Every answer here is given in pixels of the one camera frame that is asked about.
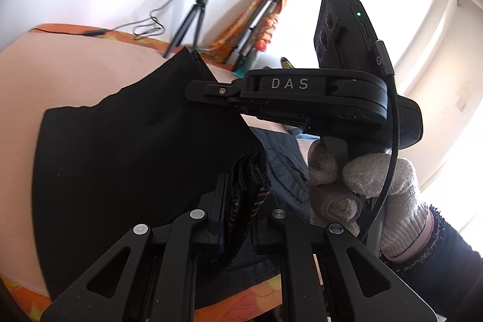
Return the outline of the right forearm dark sleeve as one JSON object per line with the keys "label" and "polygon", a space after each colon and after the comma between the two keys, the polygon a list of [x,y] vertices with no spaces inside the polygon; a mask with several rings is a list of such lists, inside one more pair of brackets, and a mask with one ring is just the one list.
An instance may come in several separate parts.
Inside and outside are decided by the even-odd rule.
{"label": "right forearm dark sleeve", "polygon": [[382,262],[447,321],[481,321],[482,256],[434,207],[428,224],[432,232],[419,253]]}

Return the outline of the right hand in white glove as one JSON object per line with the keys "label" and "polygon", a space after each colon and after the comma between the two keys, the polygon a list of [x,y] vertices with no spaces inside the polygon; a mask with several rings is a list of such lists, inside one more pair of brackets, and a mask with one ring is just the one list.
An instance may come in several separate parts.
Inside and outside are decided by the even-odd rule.
{"label": "right hand in white glove", "polygon": [[[369,154],[339,168],[336,158],[320,142],[308,150],[310,222],[325,227],[332,222],[360,234],[356,223],[362,211],[357,199],[377,198],[382,192],[390,155]],[[398,158],[385,201],[380,250],[392,262],[406,262],[427,245],[435,226],[429,206],[420,198],[414,165]]]}

